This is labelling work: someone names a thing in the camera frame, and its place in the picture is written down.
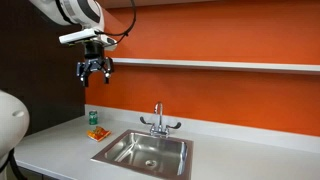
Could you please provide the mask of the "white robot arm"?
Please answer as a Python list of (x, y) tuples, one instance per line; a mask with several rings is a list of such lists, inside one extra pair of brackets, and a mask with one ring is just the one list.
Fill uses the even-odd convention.
[[(102, 71), (105, 80), (113, 71), (110, 58), (104, 50), (116, 47), (116, 40), (104, 33), (104, 15), (96, 0), (29, 0), (41, 13), (56, 24), (81, 25), (80, 31), (59, 37), (61, 44), (83, 43), (85, 61), (77, 65), (77, 76), (84, 86), (92, 72)], [(14, 149), (29, 126), (29, 112), (22, 101), (0, 91), (0, 180), (7, 180), (7, 166), (16, 164)]]

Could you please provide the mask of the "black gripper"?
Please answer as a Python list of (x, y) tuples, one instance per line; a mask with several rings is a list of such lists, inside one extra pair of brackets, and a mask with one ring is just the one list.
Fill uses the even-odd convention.
[(95, 41), (85, 42), (84, 50), (84, 61), (77, 63), (76, 72), (82, 85), (88, 87), (88, 77), (96, 71), (101, 71), (104, 74), (104, 83), (109, 84), (111, 74), (114, 72), (113, 59), (104, 56), (102, 44)]

